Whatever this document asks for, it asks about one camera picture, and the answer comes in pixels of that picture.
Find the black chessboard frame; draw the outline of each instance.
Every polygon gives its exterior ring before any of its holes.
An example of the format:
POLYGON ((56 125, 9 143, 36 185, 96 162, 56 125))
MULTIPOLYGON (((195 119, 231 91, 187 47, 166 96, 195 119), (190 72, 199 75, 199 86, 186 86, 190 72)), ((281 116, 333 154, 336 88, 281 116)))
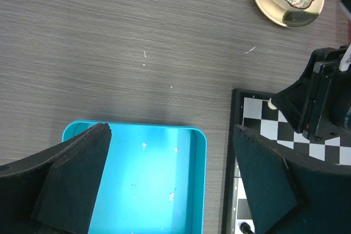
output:
POLYGON ((272 93, 234 89, 232 93, 227 170, 225 179, 222 233, 241 234, 239 226, 247 222, 254 225, 247 204, 234 146, 234 125, 243 124, 254 132, 286 147, 303 152, 326 162, 351 165, 351 138, 343 137, 316 144, 296 134, 278 110, 271 110, 267 103, 272 93))

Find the blue tray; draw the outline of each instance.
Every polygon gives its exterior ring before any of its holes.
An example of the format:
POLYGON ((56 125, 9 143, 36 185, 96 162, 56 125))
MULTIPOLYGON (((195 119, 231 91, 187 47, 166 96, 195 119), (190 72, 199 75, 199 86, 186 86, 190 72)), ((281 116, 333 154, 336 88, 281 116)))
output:
MULTIPOLYGON (((62 141, 96 123, 72 122, 62 141)), ((204 133, 194 127, 108 124, 112 139, 89 234, 202 234, 204 133)))

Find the chessboard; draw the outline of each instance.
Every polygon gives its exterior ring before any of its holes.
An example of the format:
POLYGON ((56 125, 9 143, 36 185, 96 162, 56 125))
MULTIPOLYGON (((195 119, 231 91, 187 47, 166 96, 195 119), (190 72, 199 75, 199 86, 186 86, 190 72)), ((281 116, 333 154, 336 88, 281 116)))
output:
MULTIPOLYGON (((232 104, 231 114, 235 117, 232 116, 231 122, 242 124, 274 142, 325 162, 351 165, 350 137, 337 137, 318 143, 311 142, 302 134, 295 133, 279 110, 271 110, 268 107, 268 100, 273 94, 248 90, 233 92, 233 94, 236 94, 236 98, 233 96, 236 103, 234 104, 235 109, 232 104)), ((254 231, 254 225, 240 177, 240 170, 236 174, 232 195, 233 203, 230 208, 232 222, 230 225, 227 224, 226 233, 240 234, 239 226, 242 222, 251 225, 252 231, 254 231)))

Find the black and white checkered pattern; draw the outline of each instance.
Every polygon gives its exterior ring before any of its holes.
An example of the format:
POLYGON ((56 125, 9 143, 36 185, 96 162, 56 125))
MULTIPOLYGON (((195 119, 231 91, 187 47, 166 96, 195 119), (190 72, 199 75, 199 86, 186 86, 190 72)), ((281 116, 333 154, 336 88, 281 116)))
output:
MULTIPOLYGON (((300 151, 314 158, 340 165, 351 165, 351 138, 334 138, 319 143, 310 142, 295 133, 278 110, 271 110, 268 101, 255 98, 244 98, 242 106, 242 124, 262 136, 280 143, 291 149, 300 151)), ((241 233, 241 222, 247 222, 254 230, 246 194, 241 178, 237 186, 236 229, 232 232, 241 233)))

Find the tabletop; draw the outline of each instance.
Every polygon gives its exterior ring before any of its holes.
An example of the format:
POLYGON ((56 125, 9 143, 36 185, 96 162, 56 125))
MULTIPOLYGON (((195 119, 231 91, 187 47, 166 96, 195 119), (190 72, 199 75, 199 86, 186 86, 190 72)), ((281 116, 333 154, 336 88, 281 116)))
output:
POLYGON ((222 225, 231 90, 278 92, 314 49, 348 44, 338 0, 303 28, 254 0, 0 0, 0 28, 0 164, 59 143, 75 119, 196 126, 205 233, 222 225))

